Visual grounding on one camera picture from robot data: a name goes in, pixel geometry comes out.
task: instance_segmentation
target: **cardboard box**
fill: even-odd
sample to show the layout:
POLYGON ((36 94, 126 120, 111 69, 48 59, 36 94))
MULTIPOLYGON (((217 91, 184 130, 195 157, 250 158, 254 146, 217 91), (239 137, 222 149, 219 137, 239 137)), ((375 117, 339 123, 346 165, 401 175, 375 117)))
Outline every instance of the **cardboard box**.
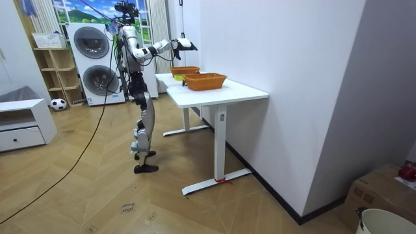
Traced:
POLYGON ((416 190, 397 181, 400 167, 388 164, 354 181, 339 219, 351 230, 358 227, 355 209, 383 209, 416 224, 416 190))

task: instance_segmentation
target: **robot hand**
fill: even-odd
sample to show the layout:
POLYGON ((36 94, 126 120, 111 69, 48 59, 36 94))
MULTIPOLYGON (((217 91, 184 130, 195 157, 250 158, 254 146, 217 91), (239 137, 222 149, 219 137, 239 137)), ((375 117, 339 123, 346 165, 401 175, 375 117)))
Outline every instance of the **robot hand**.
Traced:
POLYGON ((176 49, 173 49, 175 58, 181 60, 181 57, 179 56, 180 51, 187 51, 187 50, 198 50, 196 46, 190 42, 186 38, 180 38, 180 39, 173 39, 177 43, 176 49))

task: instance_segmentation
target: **washing machine door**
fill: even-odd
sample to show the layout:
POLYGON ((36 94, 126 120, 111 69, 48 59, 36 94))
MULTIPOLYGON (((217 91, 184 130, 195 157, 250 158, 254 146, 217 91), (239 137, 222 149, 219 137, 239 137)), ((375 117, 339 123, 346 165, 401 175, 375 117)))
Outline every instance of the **washing machine door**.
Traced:
POLYGON ((78 29, 73 41, 83 55, 91 59, 100 59, 109 52, 109 41, 100 30, 93 27, 78 29))
POLYGON ((89 67, 84 72, 83 83, 84 87, 95 95, 105 96, 108 83, 110 84, 107 95, 119 92, 117 75, 106 66, 96 65, 89 67))

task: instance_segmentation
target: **white bucket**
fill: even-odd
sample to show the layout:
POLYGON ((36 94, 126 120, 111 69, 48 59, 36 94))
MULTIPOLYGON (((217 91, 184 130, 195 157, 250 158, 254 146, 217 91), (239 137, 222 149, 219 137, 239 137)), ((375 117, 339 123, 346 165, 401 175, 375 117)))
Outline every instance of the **white bucket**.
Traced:
POLYGON ((360 218, 356 234, 411 234, 416 225, 410 221, 380 209, 357 210, 360 218))

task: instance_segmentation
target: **orange basket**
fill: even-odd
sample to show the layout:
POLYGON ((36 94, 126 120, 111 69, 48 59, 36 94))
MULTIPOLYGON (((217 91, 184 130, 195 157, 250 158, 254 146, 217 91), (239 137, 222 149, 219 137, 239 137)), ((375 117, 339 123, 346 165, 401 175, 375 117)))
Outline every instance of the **orange basket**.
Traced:
POLYGON ((172 75, 184 75, 184 74, 195 74, 200 72, 199 67, 172 67, 170 68, 170 72, 172 72, 172 75))
POLYGON ((205 73, 184 75, 183 78, 191 90, 210 90, 221 88, 227 76, 217 73, 205 73))

